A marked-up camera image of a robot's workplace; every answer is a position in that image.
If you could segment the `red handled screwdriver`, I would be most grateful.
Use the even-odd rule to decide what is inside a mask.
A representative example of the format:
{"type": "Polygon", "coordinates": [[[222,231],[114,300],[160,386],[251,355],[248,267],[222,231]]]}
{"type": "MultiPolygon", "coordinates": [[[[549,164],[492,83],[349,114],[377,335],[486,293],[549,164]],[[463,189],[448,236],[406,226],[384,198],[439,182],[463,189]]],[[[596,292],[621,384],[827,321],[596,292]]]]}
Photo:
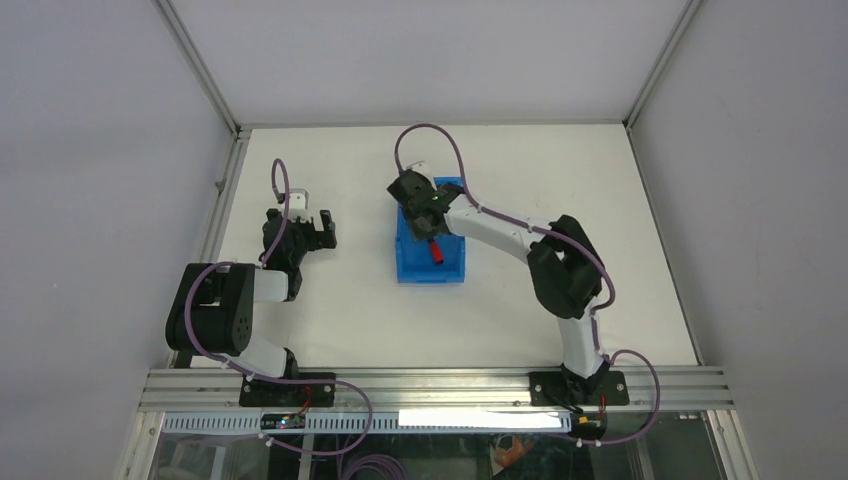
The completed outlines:
{"type": "Polygon", "coordinates": [[[438,242],[434,238],[430,238],[427,240],[427,245],[433,264],[442,265],[444,263],[444,254],[438,242]]]}

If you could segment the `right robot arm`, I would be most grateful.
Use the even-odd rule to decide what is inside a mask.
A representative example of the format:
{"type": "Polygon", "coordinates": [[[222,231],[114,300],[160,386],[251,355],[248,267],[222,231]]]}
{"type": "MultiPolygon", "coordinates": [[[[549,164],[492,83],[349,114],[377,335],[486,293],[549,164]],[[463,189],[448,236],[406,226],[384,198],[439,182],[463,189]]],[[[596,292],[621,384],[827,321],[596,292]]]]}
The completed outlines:
{"type": "Polygon", "coordinates": [[[524,263],[537,301],[557,320],[566,396],[588,405],[602,394],[610,362],[601,348],[596,312],[607,272],[575,218],[563,215],[544,224],[510,216],[474,200],[460,185],[437,186],[412,168],[387,191],[415,239],[462,236],[524,263]]]}

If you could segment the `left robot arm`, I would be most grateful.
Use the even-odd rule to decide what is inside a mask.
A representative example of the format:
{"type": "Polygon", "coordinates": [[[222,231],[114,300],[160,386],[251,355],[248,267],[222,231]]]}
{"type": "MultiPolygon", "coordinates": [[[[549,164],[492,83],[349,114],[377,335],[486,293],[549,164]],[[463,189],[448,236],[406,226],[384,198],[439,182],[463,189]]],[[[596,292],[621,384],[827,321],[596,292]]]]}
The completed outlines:
{"type": "Polygon", "coordinates": [[[262,258],[259,265],[188,264],[166,321],[169,348],[205,356],[262,380],[263,394],[277,406],[294,403],[304,381],[296,357],[254,331],[254,305],[294,301],[305,256],[337,247],[331,212],[321,210],[319,218],[317,227],[312,217],[285,217],[282,210],[271,208],[262,225],[269,259],[262,258]]]}

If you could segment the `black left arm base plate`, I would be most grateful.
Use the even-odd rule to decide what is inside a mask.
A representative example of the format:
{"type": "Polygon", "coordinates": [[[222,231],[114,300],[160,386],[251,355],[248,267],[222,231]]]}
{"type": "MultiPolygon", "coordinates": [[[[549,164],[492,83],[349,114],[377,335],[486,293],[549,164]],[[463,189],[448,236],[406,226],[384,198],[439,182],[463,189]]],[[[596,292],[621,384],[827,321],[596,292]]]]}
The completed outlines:
{"type": "Polygon", "coordinates": [[[308,385],[283,385],[263,380],[243,379],[239,394],[240,407],[255,408],[329,408],[335,401],[336,375],[328,371],[306,372],[300,374],[301,380],[309,380],[308,385]]]}

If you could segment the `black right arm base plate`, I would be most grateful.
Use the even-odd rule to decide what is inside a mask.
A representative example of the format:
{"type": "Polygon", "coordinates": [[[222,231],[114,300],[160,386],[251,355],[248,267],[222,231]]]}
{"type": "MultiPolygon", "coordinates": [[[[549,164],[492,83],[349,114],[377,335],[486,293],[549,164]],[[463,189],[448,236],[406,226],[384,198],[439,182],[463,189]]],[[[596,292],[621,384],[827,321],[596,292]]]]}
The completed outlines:
{"type": "Polygon", "coordinates": [[[583,379],[562,370],[528,373],[530,402],[535,407],[627,406],[630,396],[622,372],[601,372],[583,379]]]}

